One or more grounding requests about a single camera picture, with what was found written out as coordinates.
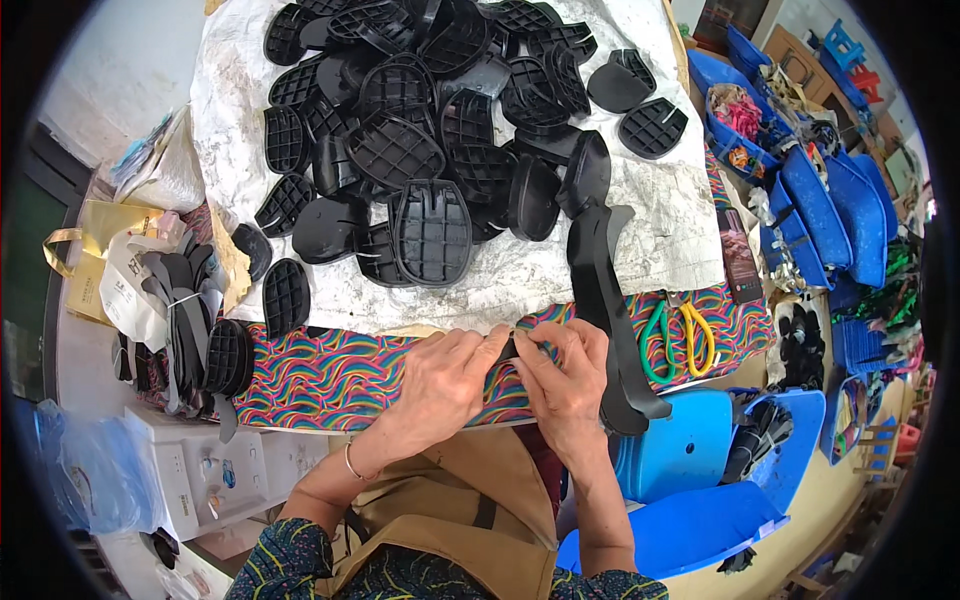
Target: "bracelet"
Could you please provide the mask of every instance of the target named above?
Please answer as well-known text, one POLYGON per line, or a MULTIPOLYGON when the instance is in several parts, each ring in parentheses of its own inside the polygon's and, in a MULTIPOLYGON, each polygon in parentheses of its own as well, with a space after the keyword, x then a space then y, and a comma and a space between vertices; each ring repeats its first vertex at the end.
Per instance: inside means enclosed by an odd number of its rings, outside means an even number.
POLYGON ((347 468, 350 469, 350 472, 353 473, 353 476, 359 479, 360 481, 373 481, 376 479, 380 473, 377 473, 373 477, 364 477, 353 468, 353 465, 350 464, 350 445, 353 444, 353 440, 347 440, 347 445, 344 446, 344 460, 347 462, 347 468))

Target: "woman's right hand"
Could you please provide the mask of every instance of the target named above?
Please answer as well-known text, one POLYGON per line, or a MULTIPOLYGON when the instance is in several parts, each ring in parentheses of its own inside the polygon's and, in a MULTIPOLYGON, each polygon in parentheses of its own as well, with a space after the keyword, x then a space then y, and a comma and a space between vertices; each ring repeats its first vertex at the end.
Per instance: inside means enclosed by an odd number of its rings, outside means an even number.
POLYGON ((606 455, 600 427, 600 399, 607 387, 607 335, 580 319, 544 322, 526 334, 514 333, 513 364, 527 390, 543 438, 571 472, 596 452, 606 455), (549 342, 560 354, 558 368, 536 343, 549 342))

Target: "tan apron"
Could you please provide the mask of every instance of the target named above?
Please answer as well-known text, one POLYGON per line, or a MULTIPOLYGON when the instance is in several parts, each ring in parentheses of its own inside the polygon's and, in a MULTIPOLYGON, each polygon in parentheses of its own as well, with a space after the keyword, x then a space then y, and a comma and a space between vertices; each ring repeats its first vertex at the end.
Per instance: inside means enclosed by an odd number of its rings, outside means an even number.
POLYGON ((498 598, 546 600, 557 560, 550 497, 509 427, 462 431, 394 463, 353 507, 372 537, 319 580, 330 598, 380 544, 442 556, 498 598))

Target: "woman's left hand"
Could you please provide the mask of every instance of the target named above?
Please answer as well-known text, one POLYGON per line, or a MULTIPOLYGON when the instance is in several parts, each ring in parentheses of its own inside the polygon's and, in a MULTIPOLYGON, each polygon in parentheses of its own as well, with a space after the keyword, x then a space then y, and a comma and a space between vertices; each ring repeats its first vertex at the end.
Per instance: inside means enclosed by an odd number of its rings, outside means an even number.
POLYGON ((374 423, 404 457, 457 433, 483 408, 483 388, 510 337, 498 325, 486 338, 453 329, 422 340, 406 355, 400 398, 374 423))

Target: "hand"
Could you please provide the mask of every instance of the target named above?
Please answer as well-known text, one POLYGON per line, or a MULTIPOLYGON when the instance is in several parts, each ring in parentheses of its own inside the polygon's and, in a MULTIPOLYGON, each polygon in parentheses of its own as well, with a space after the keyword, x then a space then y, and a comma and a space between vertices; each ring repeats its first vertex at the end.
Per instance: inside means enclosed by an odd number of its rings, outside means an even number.
POLYGON ((607 388, 607 335, 573 319, 566 325, 541 323, 529 334, 516 331, 514 342, 519 354, 514 367, 540 432, 561 462, 572 472, 587 455, 606 454, 600 399, 607 388), (561 366, 557 368, 535 342, 556 347, 561 366))
POLYGON ((476 331, 438 331, 407 352, 400 398, 375 422, 390 432, 399 458, 450 438, 480 413, 487 372, 509 336, 506 325, 486 338, 476 331))

